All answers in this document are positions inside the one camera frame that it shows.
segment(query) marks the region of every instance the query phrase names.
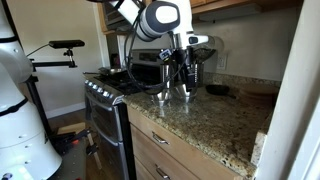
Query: drawer handle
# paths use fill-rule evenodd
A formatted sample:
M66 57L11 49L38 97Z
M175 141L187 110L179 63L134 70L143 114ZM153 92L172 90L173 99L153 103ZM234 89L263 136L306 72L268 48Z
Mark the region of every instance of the drawer handle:
M152 131L152 137L153 139L155 139L156 141L158 141L158 143L160 144L170 144L168 141L164 140L163 138L161 138L160 136L158 136L155 132Z
M162 171L162 169L156 164L156 171L162 177L162 179L170 179L170 177Z

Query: black cable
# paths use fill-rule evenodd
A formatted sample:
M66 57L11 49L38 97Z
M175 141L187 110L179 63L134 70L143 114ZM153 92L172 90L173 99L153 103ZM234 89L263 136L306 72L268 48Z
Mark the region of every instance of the black cable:
M33 54L33 53L35 53L35 52L39 51L40 49L42 49L42 48L46 47L46 46L49 46L49 44L43 45L43 46L39 47L38 49L36 49L36 50L32 51L31 53L29 53L29 54L27 55L27 57L28 57L28 56L30 56L31 54Z
M0 117L10 114L10 113L15 113L17 111L19 111L19 109L25 105L28 102L28 98L25 96L24 99L22 101L20 101L18 104L10 106L8 109L1 111L0 112Z

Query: cabinet drawer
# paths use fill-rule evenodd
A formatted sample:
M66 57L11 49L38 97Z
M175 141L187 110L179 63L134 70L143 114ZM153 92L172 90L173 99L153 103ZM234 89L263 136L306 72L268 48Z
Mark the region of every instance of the cabinet drawer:
M136 165L137 180L155 180L136 157L134 157L134 163Z
M131 133L135 157L155 179L198 179L136 127L131 126Z
M128 107L128 113L129 121L135 127L200 179L212 179L212 177L216 177L219 180L233 180L234 178L242 178L218 161L215 161L202 151L143 116L139 111ZM154 137L163 139L167 143L159 143Z

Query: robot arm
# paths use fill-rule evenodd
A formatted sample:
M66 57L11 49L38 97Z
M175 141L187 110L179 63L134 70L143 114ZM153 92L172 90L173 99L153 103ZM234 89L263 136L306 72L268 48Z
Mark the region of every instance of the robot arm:
M187 89L196 87L192 45L208 42L208 36L195 35L192 27L192 13L189 0L159 0L146 8L139 8L134 1L109 1L131 23L138 23L137 36L151 42L169 33L173 56L179 66L181 80Z

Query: microwave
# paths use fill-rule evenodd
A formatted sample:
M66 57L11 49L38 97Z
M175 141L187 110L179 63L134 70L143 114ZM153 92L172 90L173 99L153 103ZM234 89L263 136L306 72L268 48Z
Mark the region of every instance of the microwave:
M108 2L103 3L104 21L108 30L128 31L131 24Z

